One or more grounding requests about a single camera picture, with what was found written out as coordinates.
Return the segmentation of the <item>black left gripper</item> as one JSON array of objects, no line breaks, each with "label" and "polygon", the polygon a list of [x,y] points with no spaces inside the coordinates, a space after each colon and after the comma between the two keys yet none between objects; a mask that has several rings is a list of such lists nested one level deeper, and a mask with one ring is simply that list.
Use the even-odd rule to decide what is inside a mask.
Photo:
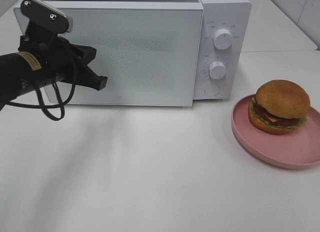
[{"label": "black left gripper", "polygon": [[20,37],[19,52],[33,55],[49,76],[58,74],[61,82],[97,91],[106,87],[108,77],[96,74],[88,66],[96,58],[97,50],[71,44],[58,36],[73,30],[72,17],[41,0],[23,0],[20,11],[29,22]]}]

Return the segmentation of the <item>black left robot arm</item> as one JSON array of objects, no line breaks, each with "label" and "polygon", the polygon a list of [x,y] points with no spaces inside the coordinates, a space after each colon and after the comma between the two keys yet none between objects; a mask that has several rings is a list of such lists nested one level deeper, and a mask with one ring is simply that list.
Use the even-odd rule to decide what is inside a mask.
[{"label": "black left robot arm", "polygon": [[62,35],[73,29],[73,19],[41,0],[22,0],[20,12],[28,18],[17,52],[0,57],[0,106],[11,105],[17,97],[58,82],[71,85],[69,97],[58,100],[62,108],[72,98],[75,87],[100,91],[108,78],[94,73],[88,64],[97,50],[70,43]]}]

